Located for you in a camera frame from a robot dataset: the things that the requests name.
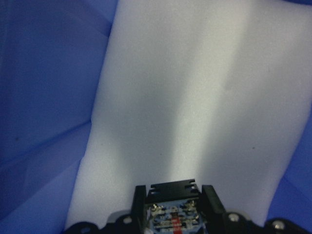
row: screw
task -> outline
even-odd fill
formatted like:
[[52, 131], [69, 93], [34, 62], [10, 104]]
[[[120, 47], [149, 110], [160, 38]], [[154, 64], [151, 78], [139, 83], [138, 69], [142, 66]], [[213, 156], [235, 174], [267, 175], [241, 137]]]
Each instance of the screw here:
[[239, 221], [239, 216], [237, 214], [232, 213], [232, 214], [229, 214], [229, 219], [232, 222], [238, 222]]
[[125, 217], [125, 218], [123, 219], [123, 223], [124, 223], [124, 224], [129, 224], [129, 223], [132, 223], [132, 219], [131, 219], [131, 217], [130, 217], [130, 216]]
[[280, 220], [276, 220], [272, 223], [273, 227], [277, 230], [284, 230], [285, 229], [285, 224], [280, 221]]

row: circuit board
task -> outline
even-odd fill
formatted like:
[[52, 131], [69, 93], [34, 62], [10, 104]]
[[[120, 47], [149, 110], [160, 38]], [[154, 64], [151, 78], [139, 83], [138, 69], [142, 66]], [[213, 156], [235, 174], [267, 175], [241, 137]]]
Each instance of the circuit board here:
[[153, 204], [148, 210], [149, 229], [155, 233], [207, 234], [197, 199]]

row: blue bin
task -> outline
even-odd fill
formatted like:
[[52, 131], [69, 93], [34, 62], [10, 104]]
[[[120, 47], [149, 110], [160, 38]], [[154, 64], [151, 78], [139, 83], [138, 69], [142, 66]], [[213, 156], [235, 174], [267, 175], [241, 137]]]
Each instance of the blue bin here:
[[[0, 233], [62, 232], [116, 5], [0, 1]], [[311, 156], [312, 116], [268, 215], [310, 232]]]

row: white foam padding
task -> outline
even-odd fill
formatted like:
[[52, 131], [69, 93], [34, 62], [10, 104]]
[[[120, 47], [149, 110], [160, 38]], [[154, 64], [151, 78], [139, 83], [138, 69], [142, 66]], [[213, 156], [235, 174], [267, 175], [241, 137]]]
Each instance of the white foam padding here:
[[262, 225], [308, 118], [312, 8], [121, 0], [67, 227], [103, 227], [136, 185], [195, 178]]

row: silver screw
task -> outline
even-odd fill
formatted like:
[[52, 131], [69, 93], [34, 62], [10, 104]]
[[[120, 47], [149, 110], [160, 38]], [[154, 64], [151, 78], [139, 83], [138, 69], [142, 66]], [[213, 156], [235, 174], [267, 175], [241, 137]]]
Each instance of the silver screw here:
[[229, 214], [229, 219], [232, 222], [238, 222], [239, 221], [239, 216], [237, 214], [232, 213], [232, 214]]
[[280, 220], [276, 220], [272, 223], [273, 227], [277, 230], [284, 230], [285, 229], [285, 224], [280, 221]]
[[132, 223], [132, 219], [131, 219], [131, 217], [130, 217], [130, 216], [125, 217], [125, 218], [123, 219], [123, 223], [124, 223], [124, 224], [129, 224], [129, 223]]

